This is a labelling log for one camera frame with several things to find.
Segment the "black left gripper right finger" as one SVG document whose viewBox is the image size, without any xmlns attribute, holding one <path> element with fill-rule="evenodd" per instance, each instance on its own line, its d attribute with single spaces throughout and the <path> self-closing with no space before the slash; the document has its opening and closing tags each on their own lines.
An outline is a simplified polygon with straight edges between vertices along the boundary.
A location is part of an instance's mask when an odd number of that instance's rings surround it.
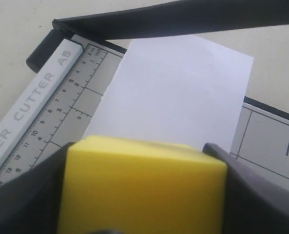
<svg viewBox="0 0 289 234">
<path fill-rule="evenodd" d="M 289 234 L 289 191 L 241 164 L 216 144 L 204 153 L 227 165 L 222 233 Z"/>
</svg>

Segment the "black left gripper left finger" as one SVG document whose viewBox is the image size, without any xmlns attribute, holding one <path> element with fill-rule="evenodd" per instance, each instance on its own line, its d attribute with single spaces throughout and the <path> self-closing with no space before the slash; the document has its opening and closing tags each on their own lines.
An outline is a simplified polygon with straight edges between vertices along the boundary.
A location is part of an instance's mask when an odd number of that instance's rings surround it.
<svg viewBox="0 0 289 234">
<path fill-rule="evenodd" d="M 54 152 L 32 170 L 0 186 L 0 234 L 55 234 L 67 151 Z"/>
</svg>

